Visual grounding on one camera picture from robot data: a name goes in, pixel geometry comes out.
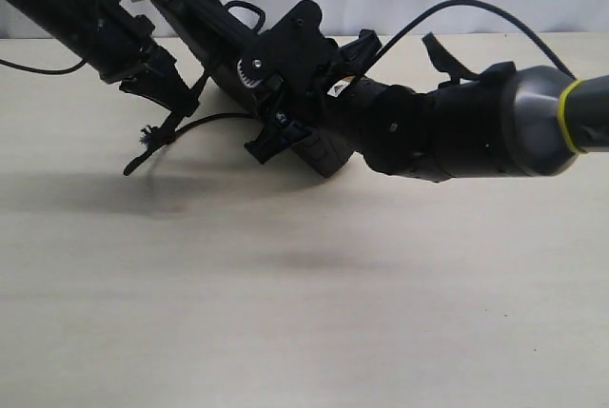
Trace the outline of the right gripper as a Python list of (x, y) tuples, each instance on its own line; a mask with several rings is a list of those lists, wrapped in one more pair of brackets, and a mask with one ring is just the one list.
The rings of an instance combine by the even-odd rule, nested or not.
[[(240, 86), (251, 95), (254, 108), (325, 108), (332, 88), (350, 81), (380, 51), (381, 41), (371, 29), (339, 45), (322, 33), (323, 12), (312, 0), (301, 0), (270, 29), (254, 35), (235, 62)], [(303, 121), (272, 113), (269, 119), (246, 114), (261, 124), (255, 139), (244, 148), (260, 164), (286, 150), (307, 164), (315, 164), (316, 129)]]

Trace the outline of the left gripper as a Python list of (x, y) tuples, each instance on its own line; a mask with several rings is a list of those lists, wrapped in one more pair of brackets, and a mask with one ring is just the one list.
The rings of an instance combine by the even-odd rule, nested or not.
[(107, 84), (180, 116), (191, 116), (199, 98), (175, 67), (175, 58), (152, 37), (155, 25), (144, 14), (115, 18), (102, 12), (94, 32), (94, 69)]

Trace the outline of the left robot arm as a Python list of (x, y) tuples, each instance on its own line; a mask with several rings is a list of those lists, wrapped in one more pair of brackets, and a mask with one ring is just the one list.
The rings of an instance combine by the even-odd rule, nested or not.
[(122, 0), (6, 0), (95, 69), (107, 84), (149, 99), (182, 117), (198, 98), (153, 38), (153, 23), (131, 15)]

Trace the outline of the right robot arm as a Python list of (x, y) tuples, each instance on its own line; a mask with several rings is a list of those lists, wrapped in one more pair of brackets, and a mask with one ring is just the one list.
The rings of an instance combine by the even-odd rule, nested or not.
[(555, 55), (545, 66), (511, 62), (475, 72), (433, 34), (422, 41), (445, 75), (418, 92), (369, 76), (390, 50), (371, 29), (339, 45), (320, 29), (317, 4), (298, 3), (237, 58), (243, 86), (261, 91), (260, 161), (310, 129), (339, 138), (388, 176), (451, 179), (550, 177), (579, 156), (608, 148), (608, 79), (581, 79)]

